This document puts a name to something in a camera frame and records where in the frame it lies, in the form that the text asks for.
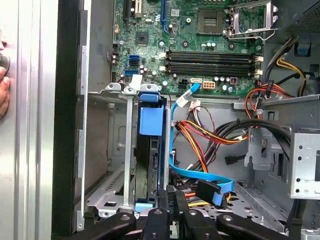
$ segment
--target blue drive bracket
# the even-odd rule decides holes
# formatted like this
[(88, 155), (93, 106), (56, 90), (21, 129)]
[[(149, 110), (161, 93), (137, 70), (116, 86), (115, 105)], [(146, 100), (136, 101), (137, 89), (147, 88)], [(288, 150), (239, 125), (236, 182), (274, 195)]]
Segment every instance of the blue drive bracket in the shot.
[(153, 207), (154, 207), (153, 203), (137, 202), (135, 204), (135, 211), (140, 213), (144, 209), (152, 209)]
[(163, 124), (164, 106), (141, 107), (139, 129), (141, 135), (162, 136)]

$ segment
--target orange wire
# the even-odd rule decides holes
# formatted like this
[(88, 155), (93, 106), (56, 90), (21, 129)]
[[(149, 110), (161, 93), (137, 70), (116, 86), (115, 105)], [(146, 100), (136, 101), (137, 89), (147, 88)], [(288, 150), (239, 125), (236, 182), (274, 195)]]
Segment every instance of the orange wire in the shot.
[(184, 134), (186, 135), (186, 137), (187, 137), (188, 140), (190, 141), (190, 144), (191, 144), (191, 146), (192, 146), (195, 154), (198, 156), (198, 158), (199, 158), (199, 160), (200, 160), (200, 162), (201, 162), (203, 171), (204, 171), (205, 173), (208, 173), (208, 169), (207, 169), (205, 163), (203, 162), (203, 159), (202, 159), (199, 151), (198, 151), (197, 148), (195, 147), (195, 142), (194, 142), (193, 139), (191, 138), (189, 132), (188, 132), (184, 127), (181, 127), (181, 126), (180, 126), (180, 129), (181, 129), (181, 131), (184, 132)]

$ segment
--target ventilation hole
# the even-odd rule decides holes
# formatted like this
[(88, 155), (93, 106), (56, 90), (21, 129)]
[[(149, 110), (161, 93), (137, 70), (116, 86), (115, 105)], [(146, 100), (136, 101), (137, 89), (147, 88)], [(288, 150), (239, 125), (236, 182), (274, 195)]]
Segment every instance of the ventilation hole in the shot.
[(237, 200), (239, 200), (239, 198), (237, 198), (237, 197), (232, 197), (232, 198), (230, 198), (230, 200), (229, 201), (237, 201)]
[(281, 223), (283, 226), (286, 225), (286, 221), (284, 221), (284, 220), (278, 219), (278, 222)]

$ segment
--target screw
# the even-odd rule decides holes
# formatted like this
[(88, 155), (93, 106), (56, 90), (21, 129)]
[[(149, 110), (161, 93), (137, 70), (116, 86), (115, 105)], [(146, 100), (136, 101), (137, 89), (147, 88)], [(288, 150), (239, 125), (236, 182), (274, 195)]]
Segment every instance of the screw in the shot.
[(122, 221), (127, 221), (127, 220), (130, 219), (130, 217), (127, 216), (127, 215), (123, 215), (120, 219), (121, 219)]
[(197, 212), (195, 210), (189, 210), (189, 214), (191, 214), (192, 216), (196, 215)]
[(229, 215), (224, 215), (223, 219), (225, 219), (226, 221), (230, 222), (232, 220), (232, 217)]

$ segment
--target hand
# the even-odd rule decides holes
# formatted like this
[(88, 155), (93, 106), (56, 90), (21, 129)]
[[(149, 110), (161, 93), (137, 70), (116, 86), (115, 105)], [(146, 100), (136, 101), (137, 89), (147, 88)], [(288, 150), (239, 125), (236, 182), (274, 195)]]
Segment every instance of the hand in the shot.
[(5, 76), (6, 69), (0, 67), (0, 119), (5, 115), (9, 105), (10, 79)]

